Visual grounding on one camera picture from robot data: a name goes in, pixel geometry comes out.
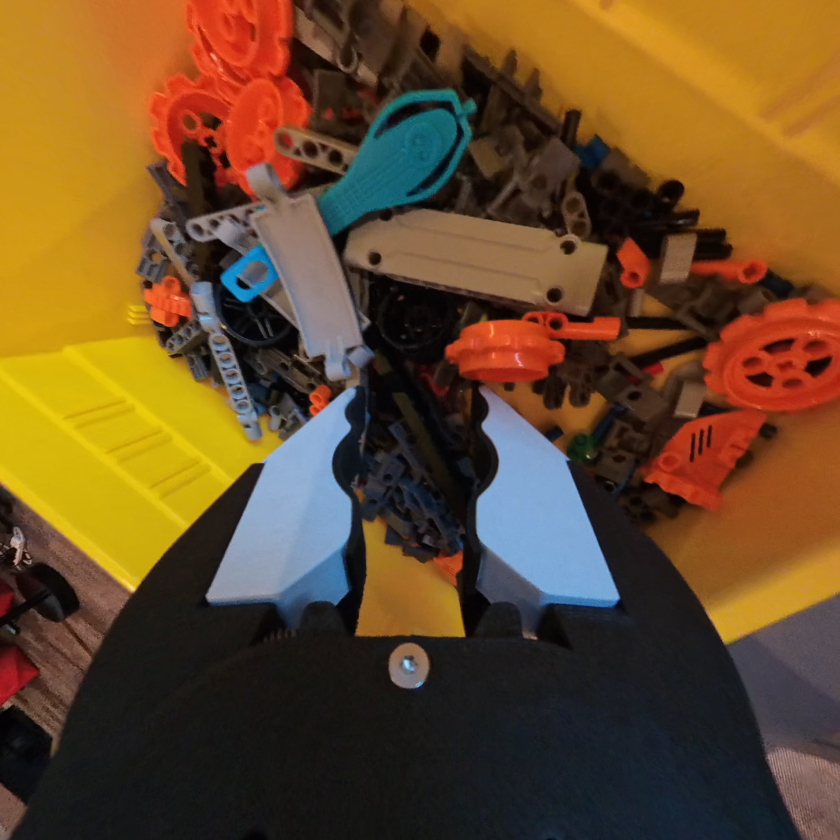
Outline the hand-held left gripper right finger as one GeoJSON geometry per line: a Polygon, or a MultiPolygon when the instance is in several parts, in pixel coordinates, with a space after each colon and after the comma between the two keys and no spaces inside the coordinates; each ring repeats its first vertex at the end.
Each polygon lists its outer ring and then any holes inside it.
{"type": "Polygon", "coordinates": [[[551,606],[612,609],[620,595],[566,455],[486,385],[474,388],[478,487],[469,500],[459,602],[475,634],[496,604],[536,634],[551,606]]]}

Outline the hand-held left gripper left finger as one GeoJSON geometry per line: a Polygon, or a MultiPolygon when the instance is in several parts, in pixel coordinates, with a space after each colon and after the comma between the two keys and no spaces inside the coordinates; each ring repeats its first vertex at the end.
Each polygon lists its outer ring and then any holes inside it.
{"type": "Polygon", "coordinates": [[[298,628],[328,603],[357,632],[364,593],[364,388],[351,387],[269,455],[209,585],[212,606],[271,604],[298,628]]]}

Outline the pile of building block parts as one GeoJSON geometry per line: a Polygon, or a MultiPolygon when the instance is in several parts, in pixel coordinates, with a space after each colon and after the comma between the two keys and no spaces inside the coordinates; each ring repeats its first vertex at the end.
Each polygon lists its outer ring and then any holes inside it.
{"type": "MultiPolygon", "coordinates": [[[[582,143],[581,113],[544,106],[538,68],[520,83],[514,50],[493,64],[456,28],[430,28],[410,2],[186,2],[185,21],[198,76],[171,77],[150,100],[162,160],[149,171],[164,206],[138,274],[158,340],[198,381],[210,376],[209,350],[188,288],[218,286],[235,257],[213,235],[199,244],[216,224],[199,217],[244,210],[253,199],[245,171],[256,163],[272,163],[288,187],[317,169],[338,177],[384,105],[431,88],[473,99],[477,114],[471,145],[430,206],[608,247],[595,312],[621,317],[625,332],[694,334],[632,359],[643,373],[707,351],[734,319],[771,303],[838,300],[838,288],[733,259],[724,229],[703,229],[697,212],[680,210],[680,180],[654,184],[624,150],[596,135],[582,143]]],[[[801,412],[780,461],[739,491],[719,525],[691,514],[655,534],[683,560],[720,544],[725,558],[762,568],[838,561],[838,409],[801,412]]]]}

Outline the yellow plastic bin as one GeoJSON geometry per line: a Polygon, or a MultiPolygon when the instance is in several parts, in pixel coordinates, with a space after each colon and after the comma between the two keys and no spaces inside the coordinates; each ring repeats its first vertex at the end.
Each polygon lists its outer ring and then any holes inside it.
{"type": "MultiPolygon", "coordinates": [[[[552,112],[686,185],[738,257],[838,293],[838,2],[417,2],[552,112]]],[[[147,102],[183,2],[2,2],[2,482],[135,588],[251,463],[213,389],[131,327],[159,193],[147,102]]],[[[782,418],[715,513],[652,528],[725,641],[838,593],[838,402],[782,418]]]]}

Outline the light grey curved panel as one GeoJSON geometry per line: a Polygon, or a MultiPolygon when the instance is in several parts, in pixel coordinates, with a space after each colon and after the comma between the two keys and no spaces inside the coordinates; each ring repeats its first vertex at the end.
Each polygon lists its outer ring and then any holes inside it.
{"type": "Polygon", "coordinates": [[[316,198],[290,196],[268,163],[250,167],[246,179],[263,205],[253,226],[286,291],[305,351],[322,357],[331,382],[347,380],[371,353],[316,198]]]}

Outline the long grey panel piece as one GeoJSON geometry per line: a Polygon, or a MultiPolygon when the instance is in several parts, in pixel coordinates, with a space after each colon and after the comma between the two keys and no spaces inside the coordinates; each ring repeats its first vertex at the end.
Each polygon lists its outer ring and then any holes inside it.
{"type": "Polygon", "coordinates": [[[486,218],[416,209],[353,229],[346,266],[531,310],[589,315],[605,245],[486,218]]]}

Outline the large orange gear wheel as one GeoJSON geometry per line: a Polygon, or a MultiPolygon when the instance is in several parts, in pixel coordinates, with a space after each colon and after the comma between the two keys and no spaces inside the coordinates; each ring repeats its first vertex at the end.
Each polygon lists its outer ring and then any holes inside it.
{"type": "Polygon", "coordinates": [[[839,302],[790,299],[734,319],[707,346],[705,383],[733,406],[796,413],[839,397],[839,302]]]}

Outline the teal paddle piece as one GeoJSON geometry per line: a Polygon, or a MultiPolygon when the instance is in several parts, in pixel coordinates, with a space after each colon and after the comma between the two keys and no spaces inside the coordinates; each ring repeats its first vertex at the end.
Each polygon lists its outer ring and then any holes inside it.
{"type": "Polygon", "coordinates": [[[446,185],[477,105],[454,89],[406,92],[379,111],[345,174],[317,199],[331,236],[361,217],[420,203],[446,185]]]}

